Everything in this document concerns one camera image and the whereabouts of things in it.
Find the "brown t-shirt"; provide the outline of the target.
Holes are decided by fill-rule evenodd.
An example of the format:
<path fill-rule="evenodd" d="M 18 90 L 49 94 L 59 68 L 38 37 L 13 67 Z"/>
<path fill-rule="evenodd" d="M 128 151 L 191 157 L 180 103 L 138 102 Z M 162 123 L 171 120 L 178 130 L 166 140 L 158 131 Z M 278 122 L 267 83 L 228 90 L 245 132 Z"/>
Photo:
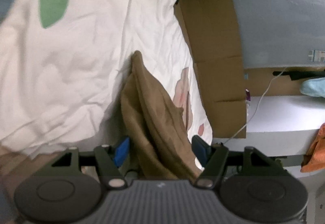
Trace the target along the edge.
<path fill-rule="evenodd" d="M 200 175 L 182 119 L 162 84 L 146 69 L 142 54 L 131 56 L 131 73 L 121 92 L 121 111 L 140 168 L 147 179 Z"/>

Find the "orange cloth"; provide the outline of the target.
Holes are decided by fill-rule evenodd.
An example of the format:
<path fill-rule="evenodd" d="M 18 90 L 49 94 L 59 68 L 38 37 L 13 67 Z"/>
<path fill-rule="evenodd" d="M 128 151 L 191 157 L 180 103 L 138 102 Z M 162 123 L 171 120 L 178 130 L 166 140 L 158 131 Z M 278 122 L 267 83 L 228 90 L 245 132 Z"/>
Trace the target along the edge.
<path fill-rule="evenodd" d="M 325 167 L 325 124 L 323 123 L 307 153 L 303 156 L 301 173 L 323 170 Z"/>

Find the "light blue cloth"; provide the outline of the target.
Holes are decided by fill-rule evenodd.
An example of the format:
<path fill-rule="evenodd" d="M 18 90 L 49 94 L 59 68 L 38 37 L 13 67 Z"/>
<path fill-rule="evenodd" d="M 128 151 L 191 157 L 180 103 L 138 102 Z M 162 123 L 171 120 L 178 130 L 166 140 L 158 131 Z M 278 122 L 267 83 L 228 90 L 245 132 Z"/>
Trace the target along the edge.
<path fill-rule="evenodd" d="M 325 98 L 325 78 L 309 79 L 300 86 L 303 95 Z"/>

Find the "white bear print duvet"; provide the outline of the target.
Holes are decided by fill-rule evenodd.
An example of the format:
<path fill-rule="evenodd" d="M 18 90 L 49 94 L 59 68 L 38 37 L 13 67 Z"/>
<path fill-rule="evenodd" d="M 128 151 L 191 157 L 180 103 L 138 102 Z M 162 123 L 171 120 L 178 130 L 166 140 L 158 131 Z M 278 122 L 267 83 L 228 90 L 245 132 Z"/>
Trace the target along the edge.
<path fill-rule="evenodd" d="M 47 187 L 41 172 L 48 162 L 129 137 L 121 92 L 135 51 L 182 108 L 189 142 L 200 135 L 211 143 L 177 1 L 13 0 L 1 22 L 1 223 L 17 222 L 14 199 L 22 192 L 29 212 L 52 216 L 54 223 L 97 206 L 104 186 L 98 175 L 83 174 L 83 166 L 52 191 L 68 197 L 75 211 L 61 204 L 37 208 L 28 183 Z M 139 165 L 136 152 L 134 162 Z"/>

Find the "brown cardboard sheet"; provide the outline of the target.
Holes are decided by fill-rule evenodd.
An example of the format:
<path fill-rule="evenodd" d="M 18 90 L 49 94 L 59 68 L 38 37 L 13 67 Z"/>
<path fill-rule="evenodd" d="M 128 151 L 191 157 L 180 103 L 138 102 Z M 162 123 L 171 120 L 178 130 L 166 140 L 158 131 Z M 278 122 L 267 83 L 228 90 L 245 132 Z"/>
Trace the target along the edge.
<path fill-rule="evenodd" d="M 324 67 L 324 0 L 180 0 L 216 138 L 246 136 L 244 70 Z"/>

